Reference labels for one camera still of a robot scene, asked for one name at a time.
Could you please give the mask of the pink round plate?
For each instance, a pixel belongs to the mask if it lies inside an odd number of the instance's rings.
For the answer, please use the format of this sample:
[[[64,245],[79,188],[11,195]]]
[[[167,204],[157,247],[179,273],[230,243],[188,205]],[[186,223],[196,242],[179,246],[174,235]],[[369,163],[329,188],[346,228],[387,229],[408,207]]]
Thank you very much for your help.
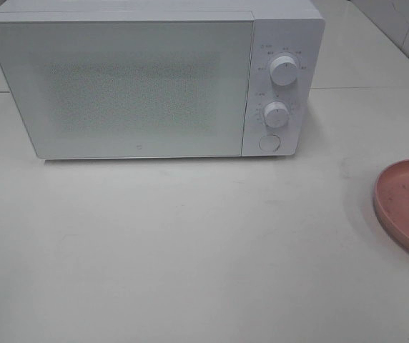
[[[409,159],[381,171],[373,188],[373,206],[383,229],[409,252]]]

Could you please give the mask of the upper white power knob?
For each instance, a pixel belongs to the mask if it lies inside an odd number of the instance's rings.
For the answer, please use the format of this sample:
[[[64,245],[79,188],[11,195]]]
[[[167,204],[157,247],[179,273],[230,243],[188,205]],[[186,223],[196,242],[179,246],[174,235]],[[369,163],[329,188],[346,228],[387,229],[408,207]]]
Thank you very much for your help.
[[[300,63],[291,53],[276,56],[269,65],[271,81],[278,86],[288,86],[297,79]]]

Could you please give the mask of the round white door button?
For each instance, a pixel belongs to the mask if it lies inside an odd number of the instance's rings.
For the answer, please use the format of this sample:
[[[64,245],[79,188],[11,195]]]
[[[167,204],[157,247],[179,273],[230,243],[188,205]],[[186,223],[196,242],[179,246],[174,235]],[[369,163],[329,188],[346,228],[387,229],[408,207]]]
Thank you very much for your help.
[[[268,153],[275,153],[281,145],[280,138],[276,135],[266,135],[259,141],[259,148]]]

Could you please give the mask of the white microwave door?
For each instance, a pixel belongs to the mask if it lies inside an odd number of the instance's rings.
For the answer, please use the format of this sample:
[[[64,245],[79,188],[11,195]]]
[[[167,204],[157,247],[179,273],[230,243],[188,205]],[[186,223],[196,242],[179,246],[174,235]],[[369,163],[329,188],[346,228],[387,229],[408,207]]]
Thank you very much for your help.
[[[3,12],[0,67],[41,159],[238,156],[248,11]]]

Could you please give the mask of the white microwave oven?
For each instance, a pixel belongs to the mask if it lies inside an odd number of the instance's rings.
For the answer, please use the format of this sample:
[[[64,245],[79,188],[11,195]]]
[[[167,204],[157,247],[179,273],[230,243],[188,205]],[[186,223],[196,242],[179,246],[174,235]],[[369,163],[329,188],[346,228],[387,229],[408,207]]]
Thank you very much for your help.
[[[166,12],[248,11],[255,20],[242,152],[238,156],[289,156],[295,153],[307,99],[322,42],[325,20],[310,1],[6,1],[3,12]],[[270,62],[291,53],[300,63],[296,81],[278,86],[271,81]],[[274,101],[290,111],[288,123],[278,129],[265,125],[263,110]],[[280,138],[275,153],[264,152],[259,141]]]

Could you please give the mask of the lower white timer knob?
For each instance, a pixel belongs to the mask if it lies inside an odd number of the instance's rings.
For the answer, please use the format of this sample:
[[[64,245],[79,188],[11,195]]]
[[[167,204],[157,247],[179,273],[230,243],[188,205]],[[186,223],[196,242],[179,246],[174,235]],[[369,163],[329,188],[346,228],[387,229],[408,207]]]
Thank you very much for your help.
[[[283,102],[274,101],[265,106],[263,116],[266,126],[278,129],[288,123],[290,111]]]

